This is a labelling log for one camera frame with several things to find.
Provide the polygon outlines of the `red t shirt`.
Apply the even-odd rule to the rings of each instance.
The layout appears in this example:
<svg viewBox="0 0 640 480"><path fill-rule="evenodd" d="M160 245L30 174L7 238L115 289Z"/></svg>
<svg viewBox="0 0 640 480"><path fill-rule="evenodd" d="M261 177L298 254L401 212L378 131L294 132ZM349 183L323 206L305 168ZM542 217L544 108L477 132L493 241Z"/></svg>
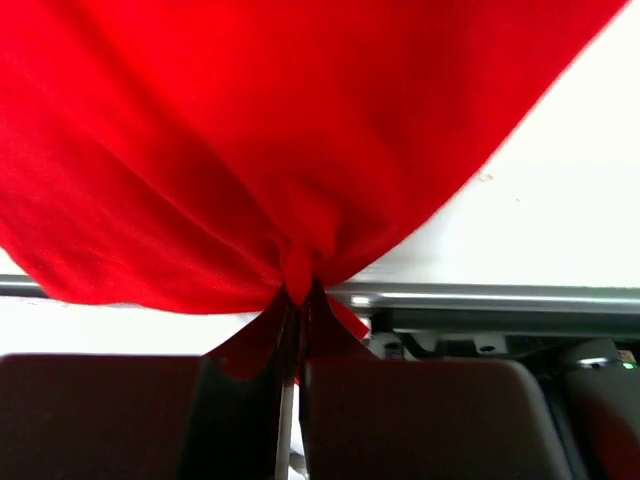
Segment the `red t shirt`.
<svg viewBox="0 0 640 480"><path fill-rule="evenodd" d="M421 227L621 8L5 1L1 246L70 303L302 303Z"/></svg>

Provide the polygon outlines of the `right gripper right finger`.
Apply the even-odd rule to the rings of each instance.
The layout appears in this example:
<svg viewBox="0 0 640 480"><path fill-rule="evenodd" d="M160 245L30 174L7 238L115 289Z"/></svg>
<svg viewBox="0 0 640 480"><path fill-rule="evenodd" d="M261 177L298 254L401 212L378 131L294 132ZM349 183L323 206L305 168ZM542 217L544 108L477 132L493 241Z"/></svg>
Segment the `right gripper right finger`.
<svg viewBox="0 0 640 480"><path fill-rule="evenodd" d="M503 360L383 360L319 283L301 314L300 423L313 479L568 479L543 393Z"/></svg>

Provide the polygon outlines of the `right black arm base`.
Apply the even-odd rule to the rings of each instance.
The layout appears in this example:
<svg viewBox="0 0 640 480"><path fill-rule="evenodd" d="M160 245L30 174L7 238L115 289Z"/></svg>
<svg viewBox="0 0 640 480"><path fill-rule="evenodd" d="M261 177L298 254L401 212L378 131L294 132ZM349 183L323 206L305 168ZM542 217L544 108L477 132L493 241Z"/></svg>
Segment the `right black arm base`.
<svg viewBox="0 0 640 480"><path fill-rule="evenodd" d="M638 300L381 292L349 304L380 356L519 362L543 390L575 478L638 478Z"/></svg>

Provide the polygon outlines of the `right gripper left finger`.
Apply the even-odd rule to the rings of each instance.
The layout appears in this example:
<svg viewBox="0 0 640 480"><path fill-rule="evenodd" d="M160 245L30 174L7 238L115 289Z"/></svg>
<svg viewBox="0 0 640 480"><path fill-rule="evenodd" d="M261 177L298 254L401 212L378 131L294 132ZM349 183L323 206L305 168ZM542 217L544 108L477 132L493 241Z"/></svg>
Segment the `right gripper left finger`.
<svg viewBox="0 0 640 480"><path fill-rule="evenodd" d="M294 374L284 291L202 356L7 356L1 475L284 479Z"/></svg>

